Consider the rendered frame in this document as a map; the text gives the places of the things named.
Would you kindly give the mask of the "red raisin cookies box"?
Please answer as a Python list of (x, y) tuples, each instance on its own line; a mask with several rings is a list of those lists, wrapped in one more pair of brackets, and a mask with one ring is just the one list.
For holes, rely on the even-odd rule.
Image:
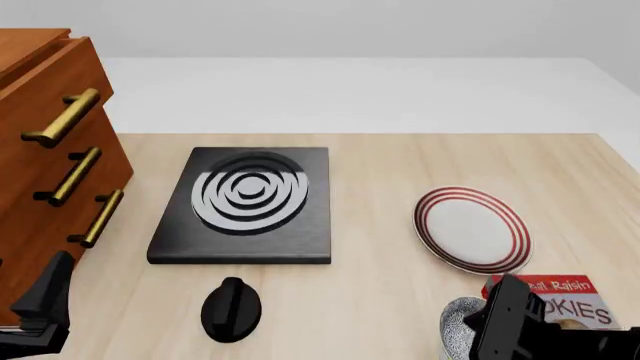
[(586, 275), (515, 275), (546, 303), (545, 321), (562, 329), (622, 330)]

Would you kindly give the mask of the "round black stove knob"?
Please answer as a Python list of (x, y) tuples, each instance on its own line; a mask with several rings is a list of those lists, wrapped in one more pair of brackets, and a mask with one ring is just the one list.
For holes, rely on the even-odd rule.
[(260, 297), (241, 278), (225, 278), (205, 299), (201, 323), (214, 341), (230, 344), (241, 341), (258, 326), (262, 315)]

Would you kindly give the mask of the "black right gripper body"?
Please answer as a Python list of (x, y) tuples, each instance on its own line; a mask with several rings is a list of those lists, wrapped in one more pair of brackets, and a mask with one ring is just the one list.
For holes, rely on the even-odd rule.
[(640, 360), (640, 328), (626, 331), (545, 327), (527, 331), (519, 347), (531, 360)]

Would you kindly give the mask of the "flat black stove plate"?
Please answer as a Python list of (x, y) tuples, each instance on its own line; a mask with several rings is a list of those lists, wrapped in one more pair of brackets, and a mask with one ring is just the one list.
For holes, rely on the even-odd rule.
[(152, 264), (328, 264), (329, 150), (196, 147), (147, 250)]

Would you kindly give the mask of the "wooden drawer, protruding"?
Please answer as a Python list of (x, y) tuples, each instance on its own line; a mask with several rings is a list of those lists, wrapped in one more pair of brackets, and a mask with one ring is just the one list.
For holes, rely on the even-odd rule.
[(92, 42), (88, 38), (54, 41), (0, 80), (0, 145), (21, 140), (23, 132), (42, 131), (68, 107), (62, 101), (65, 95), (80, 95), (89, 88), (100, 93), (92, 110), (104, 110), (113, 89)]

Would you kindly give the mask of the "black patterned bowl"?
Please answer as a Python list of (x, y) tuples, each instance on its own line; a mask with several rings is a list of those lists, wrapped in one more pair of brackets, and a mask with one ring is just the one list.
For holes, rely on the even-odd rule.
[(475, 332), (464, 323), (464, 318), (481, 311), (485, 305), (484, 299), (463, 296), (445, 306), (439, 323), (441, 341), (439, 360), (470, 360), (469, 352)]

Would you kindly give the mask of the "flat plate on black stalk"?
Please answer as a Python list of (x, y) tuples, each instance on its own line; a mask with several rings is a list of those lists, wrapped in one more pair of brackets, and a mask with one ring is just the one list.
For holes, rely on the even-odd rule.
[(535, 360), (546, 302), (513, 275), (491, 288), (484, 308), (464, 318), (474, 332), (470, 360)]

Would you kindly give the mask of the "wooden cabinet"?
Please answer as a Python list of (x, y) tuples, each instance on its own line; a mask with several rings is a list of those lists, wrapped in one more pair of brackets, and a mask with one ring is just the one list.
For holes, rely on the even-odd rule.
[(92, 248), (133, 168), (104, 110), (113, 89), (92, 41), (0, 29), (0, 325), (51, 257)]

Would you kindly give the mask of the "white plate with red rings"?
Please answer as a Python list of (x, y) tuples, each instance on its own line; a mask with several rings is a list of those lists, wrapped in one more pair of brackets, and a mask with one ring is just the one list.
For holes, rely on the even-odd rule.
[(523, 218), (503, 200), (464, 186), (424, 194), (412, 214), (414, 230), (435, 257), (476, 275), (517, 272), (534, 242)]

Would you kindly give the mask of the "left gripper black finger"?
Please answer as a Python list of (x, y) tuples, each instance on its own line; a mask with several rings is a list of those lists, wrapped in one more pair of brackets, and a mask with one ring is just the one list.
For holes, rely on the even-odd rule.
[(39, 278), (11, 305), (21, 327), (70, 326), (68, 299), (74, 263), (67, 251), (58, 251)]

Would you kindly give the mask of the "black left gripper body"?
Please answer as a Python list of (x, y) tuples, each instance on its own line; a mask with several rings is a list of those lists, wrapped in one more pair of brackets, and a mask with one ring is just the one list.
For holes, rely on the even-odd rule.
[(36, 331), (24, 331), (16, 326), (0, 327), (0, 355), (60, 353), (68, 335), (69, 330), (59, 324)]

